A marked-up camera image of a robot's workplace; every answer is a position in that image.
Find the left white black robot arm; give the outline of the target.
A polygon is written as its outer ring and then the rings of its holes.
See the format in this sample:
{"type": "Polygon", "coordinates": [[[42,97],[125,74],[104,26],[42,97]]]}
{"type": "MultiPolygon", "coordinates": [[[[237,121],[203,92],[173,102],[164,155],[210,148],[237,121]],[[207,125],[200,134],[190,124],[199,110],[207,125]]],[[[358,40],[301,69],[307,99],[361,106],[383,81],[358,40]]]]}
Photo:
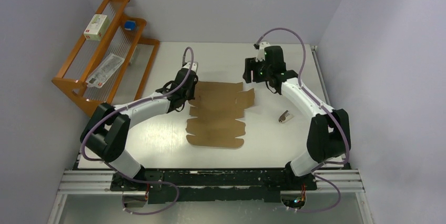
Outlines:
{"type": "Polygon", "coordinates": [[[196,63],[188,62],[174,80],[133,103],[116,106],[100,104],[81,135],[81,150],[91,150],[100,160],[121,173],[130,189],[141,189],[146,182],[146,169],[126,150],[128,132],[154,116],[182,111],[185,103],[194,98],[198,83],[197,69],[196,63]]]}

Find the brown cardboard box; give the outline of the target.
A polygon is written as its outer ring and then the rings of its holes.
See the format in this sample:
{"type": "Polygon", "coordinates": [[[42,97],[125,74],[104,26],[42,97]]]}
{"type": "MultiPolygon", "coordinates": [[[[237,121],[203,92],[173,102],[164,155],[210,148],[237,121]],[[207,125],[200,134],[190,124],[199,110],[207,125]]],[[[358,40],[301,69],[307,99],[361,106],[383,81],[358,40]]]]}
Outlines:
{"type": "Polygon", "coordinates": [[[243,146],[245,109],[255,104],[255,90],[243,83],[201,82],[189,101],[186,139],[194,146],[237,149],[243,146]]]}

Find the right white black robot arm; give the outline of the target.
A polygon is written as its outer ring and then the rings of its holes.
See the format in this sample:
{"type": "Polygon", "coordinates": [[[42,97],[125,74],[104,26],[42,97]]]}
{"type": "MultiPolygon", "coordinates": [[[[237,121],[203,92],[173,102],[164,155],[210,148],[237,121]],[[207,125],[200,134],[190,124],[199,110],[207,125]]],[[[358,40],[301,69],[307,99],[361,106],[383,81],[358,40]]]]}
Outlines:
{"type": "Polygon", "coordinates": [[[349,115],[318,98],[302,81],[300,73],[288,70],[281,46],[268,42],[254,45],[257,56],[245,59],[242,75],[246,83],[265,83],[274,94],[284,96],[309,118],[306,149],[286,164],[284,183],[297,189],[304,176],[316,171],[332,158],[350,154],[349,115]]]}

